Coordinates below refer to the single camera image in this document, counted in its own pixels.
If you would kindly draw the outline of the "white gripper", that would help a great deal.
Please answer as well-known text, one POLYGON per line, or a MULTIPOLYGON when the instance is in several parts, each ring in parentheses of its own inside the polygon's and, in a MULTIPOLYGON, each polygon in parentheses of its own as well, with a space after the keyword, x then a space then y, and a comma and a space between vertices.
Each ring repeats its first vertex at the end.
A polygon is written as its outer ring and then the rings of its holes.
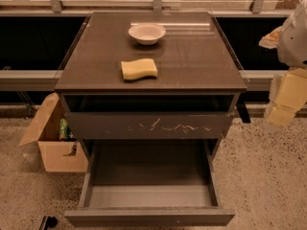
MULTIPOLYGON (((302 0, 282 27, 263 36, 259 45, 276 49, 280 62, 290 67, 307 67, 307 0, 302 0)), ((274 127, 285 127, 307 103, 307 70, 292 68, 272 79, 265 119, 274 127)))

